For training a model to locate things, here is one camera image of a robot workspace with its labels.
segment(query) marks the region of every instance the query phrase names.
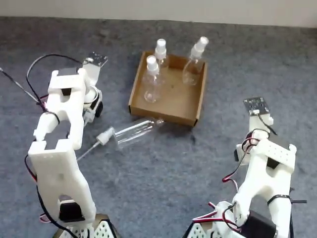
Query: gray carpet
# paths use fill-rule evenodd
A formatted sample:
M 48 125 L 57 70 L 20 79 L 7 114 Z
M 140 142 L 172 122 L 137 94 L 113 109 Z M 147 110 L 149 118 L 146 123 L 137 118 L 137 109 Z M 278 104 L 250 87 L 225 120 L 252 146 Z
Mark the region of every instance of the gray carpet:
M 262 95 L 277 132 L 298 148 L 292 176 L 295 237 L 315 233 L 317 30 L 170 21 L 0 18 L 0 67 L 27 87 L 31 62 L 46 53 L 82 60 L 91 51 L 106 54 L 98 87 L 104 94 L 102 117 L 84 132 L 80 155 L 110 125 L 133 117 L 127 104 L 141 51 L 167 40 L 168 52 L 186 55 L 201 36 L 209 38 L 205 57 L 208 80 L 201 120 L 190 130 L 168 124 L 151 143 L 122 152 L 110 144 L 79 163 L 97 210 L 107 213 L 123 237 L 180 238 L 191 219 L 210 211 L 208 201 L 231 200 L 234 189 L 221 178 L 236 166 L 235 144 L 248 129 L 243 99 Z M 46 59 L 31 81 L 45 94 L 51 71 L 74 65 Z M 1 159 L 0 237 L 51 237 L 53 225 L 41 224 L 36 188 L 23 164 L 33 139 L 40 108 L 8 79 L 0 76 Z M 64 138 L 57 131 L 52 140 Z M 236 178 L 244 179 L 246 168 Z M 268 214 L 265 202 L 252 207 Z

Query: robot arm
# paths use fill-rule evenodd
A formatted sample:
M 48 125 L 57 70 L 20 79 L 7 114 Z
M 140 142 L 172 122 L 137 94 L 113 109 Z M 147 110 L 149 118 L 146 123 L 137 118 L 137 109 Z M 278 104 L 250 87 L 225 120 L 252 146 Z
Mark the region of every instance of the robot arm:
M 80 69 L 52 72 L 45 104 L 48 112 L 41 115 L 34 130 L 35 141 L 28 152 L 36 171 L 38 192 L 49 215 L 65 226 L 88 228 L 91 234 L 96 207 L 78 168 L 75 150 L 81 148 L 85 124 L 102 110 L 102 94 L 95 84 L 105 62 L 106 57 L 92 53 Z M 70 132 L 66 139 L 57 142 L 55 149 L 47 150 L 45 135 L 62 120 L 70 122 Z
M 247 223 L 251 200 L 260 195 L 268 202 L 272 222 L 276 226 L 272 238 L 287 238 L 291 215 L 289 192 L 296 147 L 268 130 L 273 119 L 263 98 L 248 99 L 245 104 L 250 114 L 249 130 L 254 132 L 252 138 L 259 142 L 249 152 L 245 181 L 232 200 L 235 221 L 239 227 Z
M 211 224 L 206 226 L 207 218 L 194 219 L 193 224 L 202 229 L 204 237 L 288 238 L 291 216 L 289 192 L 296 147 L 283 141 L 271 129 L 273 118 L 263 98 L 246 99 L 244 103 L 250 115 L 250 132 L 245 140 L 250 147 L 245 149 L 245 142 L 237 145 L 236 155 L 240 164 L 248 164 L 245 180 L 232 203 L 222 201 L 214 207 Z M 250 210 L 256 195 L 267 201 L 271 220 Z M 225 220 L 235 225 L 226 224 Z

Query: clear plastic bottle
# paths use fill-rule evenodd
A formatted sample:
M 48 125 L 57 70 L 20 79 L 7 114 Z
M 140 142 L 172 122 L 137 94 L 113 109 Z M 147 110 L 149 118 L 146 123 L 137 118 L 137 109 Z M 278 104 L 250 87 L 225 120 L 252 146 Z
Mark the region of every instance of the clear plastic bottle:
M 204 62 L 201 60 L 209 40 L 202 36 L 193 46 L 187 63 L 183 69 L 183 83 L 188 85 L 196 85 L 203 68 Z
M 161 75 L 159 73 L 159 64 L 155 56 L 147 57 L 147 72 L 143 76 L 143 83 L 145 85 L 144 99 L 147 102 L 155 103 L 160 99 L 160 88 L 163 84 Z
M 149 141 L 153 135 L 149 137 L 154 131 L 164 124 L 161 119 L 140 119 L 134 121 L 128 126 L 115 130 L 114 138 L 117 142 L 119 149 L 129 146 L 139 141 Z
M 168 55 L 166 54 L 166 40 L 158 39 L 154 55 L 157 58 L 160 73 L 164 74 L 164 71 L 166 71 L 169 66 Z

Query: cardboard tray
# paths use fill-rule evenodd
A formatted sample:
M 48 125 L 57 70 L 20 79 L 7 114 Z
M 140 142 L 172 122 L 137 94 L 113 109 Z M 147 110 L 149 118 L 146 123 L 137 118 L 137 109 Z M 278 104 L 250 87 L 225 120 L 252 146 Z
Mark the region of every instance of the cardboard tray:
M 168 55 L 169 69 L 165 74 L 166 82 L 161 87 L 161 98 L 155 103 L 149 103 L 144 99 L 145 88 L 142 78 L 147 70 L 146 59 L 153 53 L 142 53 L 129 100 L 130 113 L 195 126 L 202 109 L 207 63 L 203 65 L 198 83 L 195 86 L 185 85 L 182 81 L 182 70 L 187 58 Z

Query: bottle cap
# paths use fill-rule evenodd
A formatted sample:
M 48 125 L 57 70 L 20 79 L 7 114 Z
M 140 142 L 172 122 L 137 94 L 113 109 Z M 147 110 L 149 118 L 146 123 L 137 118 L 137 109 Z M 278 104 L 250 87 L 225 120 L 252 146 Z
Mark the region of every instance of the bottle cap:
M 159 60 L 166 58 L 166 40 L 158 39 L 157 47 L 155 48 L 155 57 Z
M 207 37 L 202 36 L 192 48 L 191 56 L 201 57 L 208 43 L 209 43 L 209 40 L 207 39 Z
M 151 75 L 157 75 L 159 73 L 159 65 L 157 63 L 157 58 L 155 56 L 148 56 L 147 57 L 147 68 L 148 73 Z

